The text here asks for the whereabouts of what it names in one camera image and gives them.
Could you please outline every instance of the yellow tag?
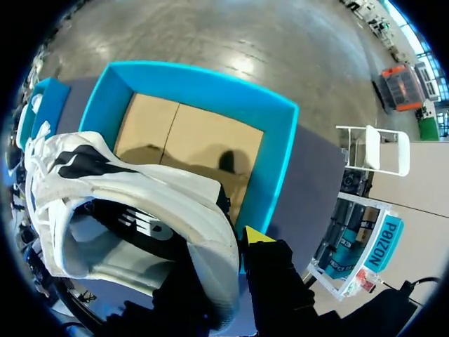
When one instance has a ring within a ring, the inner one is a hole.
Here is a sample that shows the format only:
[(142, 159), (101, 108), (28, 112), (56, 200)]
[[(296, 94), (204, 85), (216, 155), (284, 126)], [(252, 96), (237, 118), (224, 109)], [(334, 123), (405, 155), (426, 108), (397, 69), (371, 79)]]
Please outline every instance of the yellow tag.
[(261, 232), (258, 232), (254, 228), (250, 226), (245, 226), (246, 236), (248, 238), (248, 244), (254, 244), (256, 242), (275, 242), (276, 240), (268, 237), (267, 235), (263, 235)]

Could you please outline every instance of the sign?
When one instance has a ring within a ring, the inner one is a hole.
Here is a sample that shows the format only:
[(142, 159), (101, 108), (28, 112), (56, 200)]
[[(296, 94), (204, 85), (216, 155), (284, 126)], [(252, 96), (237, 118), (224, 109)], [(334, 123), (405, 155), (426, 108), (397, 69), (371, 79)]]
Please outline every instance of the sign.
[(377, 241), (371, 249), (365, 266), (373, 272), (386, 268), (395, 251), (403, 231), (403, 221), (394, 216), (386, 216)]

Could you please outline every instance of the cardboard bottom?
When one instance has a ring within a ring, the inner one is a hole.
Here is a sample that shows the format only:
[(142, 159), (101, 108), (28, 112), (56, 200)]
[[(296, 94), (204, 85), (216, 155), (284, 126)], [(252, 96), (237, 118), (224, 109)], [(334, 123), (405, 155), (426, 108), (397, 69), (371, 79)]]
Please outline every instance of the cardboard bottom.
[(161, 164), (219, 181), (235, 225), (263, 132), (240, 121), (137, 94), (114, 153), (130, 164)]

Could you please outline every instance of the blue bin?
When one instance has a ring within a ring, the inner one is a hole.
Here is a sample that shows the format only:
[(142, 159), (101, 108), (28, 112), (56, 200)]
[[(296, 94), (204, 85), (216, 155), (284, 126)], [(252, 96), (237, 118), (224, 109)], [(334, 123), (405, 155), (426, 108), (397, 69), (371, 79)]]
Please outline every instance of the blue bin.
[(264, 131), (236, 229), (267, 231), (286, 174), (298, 106), (265, 88), (200, 67), (167, 62), (109, 63), (86, 106), (80, 131), (97, 131), (114, 149), (134, 93), (172, 100)]
[[(65, 100), (69, 95), (70, 87), (62, 84), (57, 79), (44, 79), (40, 81), (33, 90), (29, 100), (28, 108), (25, 111), (22, 131), (20, 133), (19, 143), (22, 149), (25, 149), (28, 138), (34, 139), (41, 128), (42, 123), (47, 121), (50, 124), (51, 137), (55, 135), (58, 123), (64, 108)], [(37, 114), (32, 110), (31, 99), (40, 93), (42, 95), (41, 105)]]

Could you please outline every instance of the black stripe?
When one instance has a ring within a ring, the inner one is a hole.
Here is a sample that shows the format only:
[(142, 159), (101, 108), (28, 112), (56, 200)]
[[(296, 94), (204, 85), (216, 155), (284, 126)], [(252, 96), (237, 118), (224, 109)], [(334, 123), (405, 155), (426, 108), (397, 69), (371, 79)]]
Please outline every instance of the black stripe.
[(172, 229), (170, 230), (173, 231), (173, 236), (168, 240), (162, 241), (139, 232), (135, 221), (126, 219), (131, 222), (130, 226), (121, 223), (119, 219), (124, 219), (123, 215), (128, 213), (128, 209), (141, 213), (133, 207), (100, 199), (90, 201), (86, 205), (79, 207), (75, 212), (92, 216), (121, 239), (155, 256), (173, 261), (185, 258), (187, 242)]
[[(67, 165), (73, 157), (75, 157), (74, 161), (70, 165)], [(80, 145), (71, 152), (61, 152), (53, 164), (53, 166), (56, 165), (64, 165), (59, 169), (58, 174), (66, 179), (102, 176), (107, 173), (137, 172), (129, 168), (110, 164), (108, 158), (104, 157), (90, 145)]]

